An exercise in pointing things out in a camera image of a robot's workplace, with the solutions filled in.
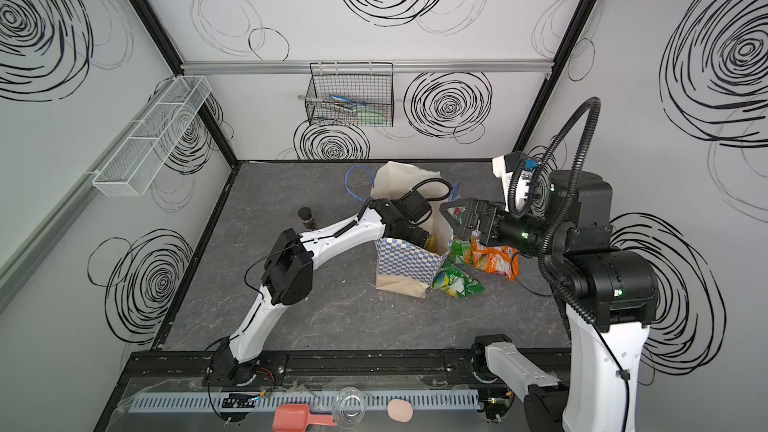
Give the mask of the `orange snack packet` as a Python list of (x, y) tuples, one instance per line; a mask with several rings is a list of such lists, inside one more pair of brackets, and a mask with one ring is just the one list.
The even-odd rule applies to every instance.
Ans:
[(519, 275), (518, 251), (509, 246), (489, 247), (477, 240), (471, 242), (472, 265), (488, 274), (496, 274), (514, 281)]

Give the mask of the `checkered paper bag blue handles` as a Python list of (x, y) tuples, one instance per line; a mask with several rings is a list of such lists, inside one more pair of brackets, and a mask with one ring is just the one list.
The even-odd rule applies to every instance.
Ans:
[(453, 240), (440, 206), (457, 197), (459, 184), (437, 171), (389, 161), (369, 174), (371, 199), (388, 200), (394, 224), (374, 241), (375, 287), (414, 298), (426, 296)]

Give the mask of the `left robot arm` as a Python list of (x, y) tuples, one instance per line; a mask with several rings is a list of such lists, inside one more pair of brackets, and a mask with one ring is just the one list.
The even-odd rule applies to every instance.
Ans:
[(207, 383), (242, 386), (263, 376), (274, 384), (273, 372), (255, 363), (266, 339), (285, 311), (310, 294), (317, 269), (362, 244), (375, 245), (377, 274), (385, 289), (424, 296), (444, 258), (437, 252), (436, 237), (423, 226), (434, 205), (446, 201), (452, 190), (447, 180), (429, 177), (397, 199), (370, 197), (355, 215), (330, 226), (304, 233), (283, 231), (258, 261), (264, 273), (243, 321), (231, 335), (213, 343)]

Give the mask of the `green snack packet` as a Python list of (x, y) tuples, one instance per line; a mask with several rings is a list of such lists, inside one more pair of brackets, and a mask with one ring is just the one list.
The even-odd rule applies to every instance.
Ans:
[(453, 262), (444, 262), (435, 275), (431, 288), (454, 298), (466, 298), (485, 290), (484, 286)]
[(453, 263), (472, 266), (474, 263), (473, 249), (471, 247), (463, 248), (453, 240), (450, 246), (449, 258)]

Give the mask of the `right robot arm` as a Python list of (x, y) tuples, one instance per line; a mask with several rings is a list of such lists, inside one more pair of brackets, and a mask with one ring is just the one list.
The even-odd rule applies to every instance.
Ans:
[(481, 337), (483, 370), (500, 378), (524, 407), (532, 431), (631, 431), (640, 357), (655, 317), (658, 282), (650, 262), (611, 242), (612, 188), (584, 164), (601, 112), (585, 100), (545, 150), (551, 157), (582, 126), (572, 165), (548, 170), (514, 152), (497, 158), (501, 203), (444, 203), (455, 237), (509, 246), (537, 261), (570, 334), (570, 374), (545, 373), (511, 342)]

